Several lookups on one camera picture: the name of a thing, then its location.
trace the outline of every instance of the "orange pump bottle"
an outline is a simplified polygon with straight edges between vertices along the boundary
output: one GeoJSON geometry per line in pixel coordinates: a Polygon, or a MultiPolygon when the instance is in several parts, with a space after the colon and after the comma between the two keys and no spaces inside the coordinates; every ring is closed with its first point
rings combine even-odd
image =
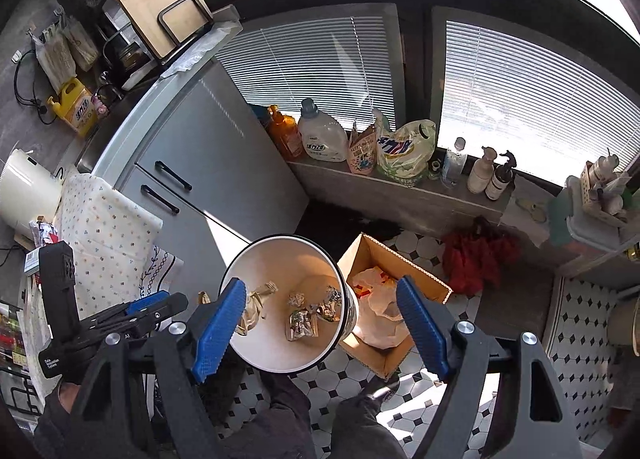
{"type": "Polygon", "coordinates": [[[267,126],[267,132],[283,158],[290,161],[300,157],[305,149],[295,118],[282,114],[277,105],[270,106],[269,112],[273,121],[267,126]]]}

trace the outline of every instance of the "white detergent bottle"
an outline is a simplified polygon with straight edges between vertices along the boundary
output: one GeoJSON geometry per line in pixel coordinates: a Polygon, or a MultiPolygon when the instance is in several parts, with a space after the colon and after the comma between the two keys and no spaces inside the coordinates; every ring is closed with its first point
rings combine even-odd
{"type": "Polygon", "coordinates": [[[321,162],[347,159],[347,133],[337,120],[318,109],[311,98],[302,100],[300,114],[298,130],[309,156],[321,162]]]}

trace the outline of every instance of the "sink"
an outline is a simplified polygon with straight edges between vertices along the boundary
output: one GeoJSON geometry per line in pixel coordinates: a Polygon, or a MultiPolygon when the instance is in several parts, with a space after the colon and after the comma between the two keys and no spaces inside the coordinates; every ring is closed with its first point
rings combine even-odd
{"type": "Polygon", "coordinates": [[[113,135],[153,83],[151,81],[136,87],[127,93],[122,100],[109,107],[109,116],[98,124],[98,128],[95,129],[94,134],[91,135],[76,161],[79,172],[91,173],[94,170],[95,164],[100,159],[113,135]]]}

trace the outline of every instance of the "small box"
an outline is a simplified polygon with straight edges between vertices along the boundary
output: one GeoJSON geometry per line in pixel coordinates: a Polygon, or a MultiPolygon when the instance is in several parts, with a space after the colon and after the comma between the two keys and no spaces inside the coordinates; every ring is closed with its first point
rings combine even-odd
{"type": "MultiPolygon", "coordinates": [[[[395,279],[400,279],[404,275],[411,276],[418,289],[430,300],[445,303],[451,294],[451,288],[440,279],[365,233],[357,236],[338,261],[338,267],[349,286],[353,285],[354,275],[375,265],[395,279]]],[[[351,333],[340,342],[340,346],[351,357],[360,360],[378,376],[386,379],[407,356],[414,346],[414,340],[408,336],[396,347],[376,349],[351,333]]]]}

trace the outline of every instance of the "gray cabinet door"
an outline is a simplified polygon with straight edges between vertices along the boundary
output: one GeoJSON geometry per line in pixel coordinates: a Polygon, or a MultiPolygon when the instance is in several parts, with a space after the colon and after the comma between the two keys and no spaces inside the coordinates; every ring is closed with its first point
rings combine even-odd
{"type": "Polygon", "coordinates": [[[138,167],[134,166],[120,191],[162,219],[156,245],[184,261],[170,292],[180,291],[187,296],[189,307],[177,316],[186,320],[196,308],[200,291],[209,293],[211,299],[218,297],[226,267],[248,243],[202,215],[138,167]],[[178,213],[173,213],[151,192],[143,192],[143,186],[177,208],[178,213]]]}
{"type": "Polygon", "coordinates": [[[196,79],[138,164],[248,240],[294,232],[308,202],[302,186],[222,64],[196,79]]]}

